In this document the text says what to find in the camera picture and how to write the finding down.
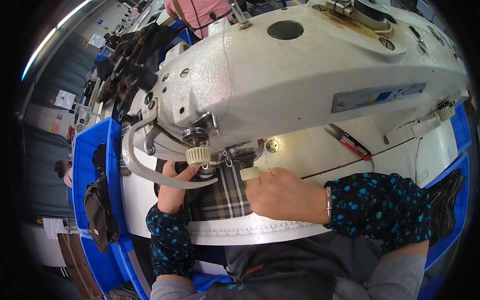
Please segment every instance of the worker in pink shirt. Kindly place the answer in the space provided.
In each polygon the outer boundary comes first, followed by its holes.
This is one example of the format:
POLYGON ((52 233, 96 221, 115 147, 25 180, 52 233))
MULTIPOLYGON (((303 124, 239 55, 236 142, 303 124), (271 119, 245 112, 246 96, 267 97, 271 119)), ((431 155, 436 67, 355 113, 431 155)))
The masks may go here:
POLYGON ((164 0, 165 11, 170 17, 177 15, 199 38, 208 36, 208 25, 228 16, 232 9, 227 0, 164 0))

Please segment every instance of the gray curtain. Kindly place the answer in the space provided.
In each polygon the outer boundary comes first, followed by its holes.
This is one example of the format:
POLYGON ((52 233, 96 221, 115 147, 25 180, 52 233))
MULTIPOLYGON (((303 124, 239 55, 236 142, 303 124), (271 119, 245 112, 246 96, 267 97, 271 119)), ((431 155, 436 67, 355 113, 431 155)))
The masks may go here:
POLYGON ((23 199, 25 220, 35 223, 42 217, 74 220, 68 204, 67 186, 53 170, 60 159, 69 159, 67 140, 37 127, 25 125, 23 199))
POLYGON ((72 33, 63 42, 58 51, 48 63, 38 80, 32 94, 31 101, 38 105, 64 109, 50 104, 55 100, 59 90, 75 94, 75 103, 78 103, 89 73, 94 66, 94 57, 82 44, 83 37, 72 33))

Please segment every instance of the black bag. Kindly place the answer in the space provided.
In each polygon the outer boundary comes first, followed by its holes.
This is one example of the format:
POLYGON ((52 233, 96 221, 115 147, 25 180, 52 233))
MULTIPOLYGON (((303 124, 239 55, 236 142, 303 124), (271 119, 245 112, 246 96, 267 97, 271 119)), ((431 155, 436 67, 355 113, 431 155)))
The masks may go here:
POLYGON ((108 243, 120 236, 119 226, 112 215, 107 179, 101 173, 95 183, 87 186, 84 207, 88 218, 88 233, 101 253, 108 252, 108 243))
POLYGON ((107 158, 107 144, 100 144, 98 148, 93 152, 92 163, 95 170, 98 172, 105 172, 107 158))

